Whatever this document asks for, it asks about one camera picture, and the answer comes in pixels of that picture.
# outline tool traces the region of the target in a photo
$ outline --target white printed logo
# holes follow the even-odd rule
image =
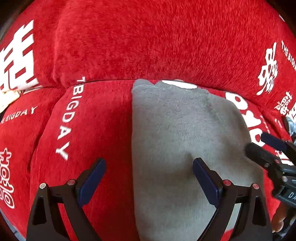
[[[296,194],[294,194],[293,192],[290,193],[290,195],[288,196],[288,198],[292,198],[292,200],[296,201]]]
[[[241,110],[246,110],[246,114],[242,114],[244,121],[249,129],[249,133],[250,133],[250,137],[251,137],[251,141],[255,144],[257,144],[258,146],[264,146],[265,143],[263,141],[260,140],[257,141],[256,136],[261,136],[262,134],[262,130],[259,128],[258,125],[261,124],[261,119],[263,120],[263,123],[265,124],[266,127],[266,131],[268,133],[270,133],[266,122],[263,119],[263,116],[260,116],[261,119],[257,119],[254,116],[254,113],[251,110],[248,110],[248,103],[244,100],[244,98],[242,98],[240,95],[238,94],[234,94],[234,93],[230,93],[230,92],[225,92],[225,98],[229,101],[231,101],[232,103],[235,104],[235,106],[241,111]]]
[[[274,59],[276,53],[276,42],[274,42],[274,46],[272,49],[266,50],[265,60],[266,65],[263,65],[261,68],[261,72],[258,76],[259,86],[263,86],[263,89],[257,92],[257,95],[261,95],[265,89],[265,92],[270,93],[272,88],[274,87],[274,80],[278,74],[278,64]]]
[[[289,113],[286,114],[286,116],[290,117],[294,122],[296,122],[296,102],[294,103]]]
[[[85,82],[85,81],[86,81],[85,76],[83,76],[81,80],[77,80],[77,82]],[[84,89],[84,84],[76,85],[73,87],[73,97],[71,98],[71,100],[73,101],[71,101],[66,107],[67,111],[74,110],[78,107],[79,101],[82,98],[83,89]],[[57,140],[71,133],[72,129],[70,127],[67,127],[67,124],[74,118],[75,112],[76,111],[66,112],[63,115],[63,118],[62,118],[63,124],[59,127],[60,131],[59,131],[59,136],[57,137]],[[69,146],[70,146],[70,141],[68,141],[62,147],[56,149],[56,153],[60,154],[61,157],[64,158],[66,161],[69,158],[69,154],[67,153],[66,148]]]
[[[287,164],[289,166],[294,165],[282,151],[275,150],[274,152],[276,153],[276,156],[281,159],[282,164]]]
[[[14,34],[13,40],[0,52],[0,90],[26,90],[39,85],[34,76],[33,20]]]
[[[9,114],[9,115],[7,115],[6,117],[3,117],[2,118],[2,120],[1,120],[1,122],[0,122],[0,125],[2,125],[2,124],[4,124],[4,122],[7,122],[7,121],[11,121],[11,120],[13,120],[13,119],[16,119],[16,118],[18,118],[19,116],[25,116],[25,115],[27,115],[28,113],[30,114],[31,113],[31,115],[33,115],[35,112],[35,109],[37,108],[38,106],[35,106],[35,107],[31,107],[31,112],[30,112],[30,109],[29,109],[29,111],[28,111],[28,109],[25,109],[25,110],[23,110],[23,111],[16,111],[16,112],[14,112],[14,113],[12,113],[12,114]]]
[[[296,71],[296,63],[295,63],[295,59],[293,58],[293,56],[291,55],[291,53],[289,52],[289,49],[287,48],[287,46],[284,44],[283,40],[281,41],[281,48],[285,54],[285,56],[287,57],[288,61],[290,61],[294,71]]]
[[[277,102],[278,105],[275,107],[275,109],[279,110],[282,115],[285,115],[289,111],[288,104],[291,102],[291,100],[292,95],[290,95],[290,91],[287,91],[286,96],[282,98],[281,102]]]
[[[7,148],[3,152],[0,151],[0,200],[3,200],[8,207],[14,209],[15,204],[11,196],[14,188],[9,183],[10,171],[8,166],[10,158],[11,152]]]

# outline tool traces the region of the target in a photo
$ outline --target pillow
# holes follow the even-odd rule
[[[263,188],[262,169],[244,153],[250,135],[230,101],[207,90],[137,80],[133,86],[132,160],[136,224],[142,241],[196,240],[215,207],[192,171],[201,157],[222,179]],[[234,227],[235,205],[227,229]]]
[[[31,158],[63,94],[64,90],[56,88],[23,94],[7,108],[0,122],[0,209],[23,235],[30,213]]]
[[[0,50],[2,90],[179,78],[268,109],[295,93],[295,38],[264,0],[35,0]]]

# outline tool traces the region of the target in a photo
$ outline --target red sofa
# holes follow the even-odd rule
[[[35,0],[0,50],[0,90],[26,90],[0,123],[8,163],[0,208],[24,236],[39,184],[61,185],[100,156],[107,172],[84,211],[103,240],[139,240],[131,164],[138,78],[182,79],[225,97],[252,141],[288,161],[260,135],[290,138],[281,119],[296,119],[295,38],[263,0]],[[267,177],[265,190],[272,217],[278,201]]]

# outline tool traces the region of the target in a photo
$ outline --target human hand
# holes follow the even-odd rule
[[[272,227],[273,233],[279,232],[282,230],[284,226],[284,220],[286,217],[287,217],[287,206],[281,202],[271,221],[271,227]]]

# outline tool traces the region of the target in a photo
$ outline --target white chinese character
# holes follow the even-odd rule
[[[294,106],[291,108],[286,117],[290,117],[293,122],[296,122],[296,102],[294,103]]]
[[[281,102],[277,102],[278,105],[275,107],[275,109],[279,110],[282,115],[285,115],[289,111],[288,104],[291,102],[291,100],[292,95],[290,95],[290,91],[287,91],[286,96],[282,98]]]
[[[273,49],[267,49],[265,60],[266,65],[263,65],[261,68],[261,72],[258,76],[259,86],[263,86],[263,89],[257,92],[257,95],[261,95],[266,88],[266,92],[270,93],[272,88],[274,87],[274,80],[278,74],[278,65],[276,60],[274,60],[274,56],[276,53],[276,42],[274,43]]]
[[[26,90],[37,86],[38,80],[34,77],[33,50],[25,51],[33,43],[33,34],[23,40],[23,37],[33,29],[33,20],[22,26],[14,34],[13,40],[0,52],[0,90]]]

